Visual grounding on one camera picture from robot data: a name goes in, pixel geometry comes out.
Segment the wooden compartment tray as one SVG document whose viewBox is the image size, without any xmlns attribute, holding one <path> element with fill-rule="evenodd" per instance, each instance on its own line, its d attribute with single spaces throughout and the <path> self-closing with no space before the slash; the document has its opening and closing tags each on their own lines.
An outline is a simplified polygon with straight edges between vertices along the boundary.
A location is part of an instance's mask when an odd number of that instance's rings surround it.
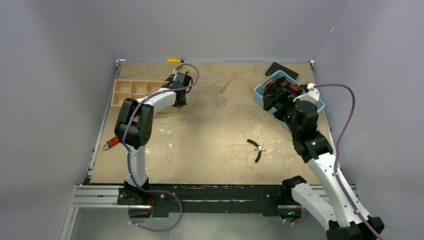
<svg viewBox="0 0 424 240">
<path fill-rule="evenodd" d="M 117 79 L 114 82 L 109 109 L 114 113 L 119 113 L 126 98 L 144 98 L 155 93 L 167 83 L 167 81 Z"/>
</svg>

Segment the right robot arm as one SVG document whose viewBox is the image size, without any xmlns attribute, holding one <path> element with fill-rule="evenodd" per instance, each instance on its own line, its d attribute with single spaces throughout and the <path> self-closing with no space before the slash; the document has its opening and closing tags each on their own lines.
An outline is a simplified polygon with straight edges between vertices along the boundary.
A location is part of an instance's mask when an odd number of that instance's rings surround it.
<svg viewBox="0 0 424 240">
<path fill-rule="evenodd" d="M 281 90 L 263 98 L 263 109 L 275 108 L 292 136 L 296 153 L 317 177 L 328 201 L 315 194 L 306 181 L 292 177 L 282 182 L 280 196 L 288 204 L 299 203 L 321 224 L 329 240 L 377 240 L 385 225 L 361 204 L 345 179 L 327 138 L 318 131 L 319 113 L 310 100 L 291 97 Z"/>
</svg>

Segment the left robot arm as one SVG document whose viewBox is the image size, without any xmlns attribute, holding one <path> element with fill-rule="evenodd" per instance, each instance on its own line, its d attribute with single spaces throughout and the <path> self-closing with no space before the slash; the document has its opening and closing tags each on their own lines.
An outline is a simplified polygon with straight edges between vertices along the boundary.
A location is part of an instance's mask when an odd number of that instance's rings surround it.
<svg viewBox="0 0 424 240">
<path fill-rule="evenodd" d="M 187 72 L 175 72 L 157 91 L 123 101 L 114 127 L 114 133 L 124 147 L 127 165 L 121 200 L 134 201 L 138 205 L 148 201 L 145 147 L 152 135 L 153 118 L 165 108 L 185 106 L 186 95 L 193 83 Z"/>
</svg>

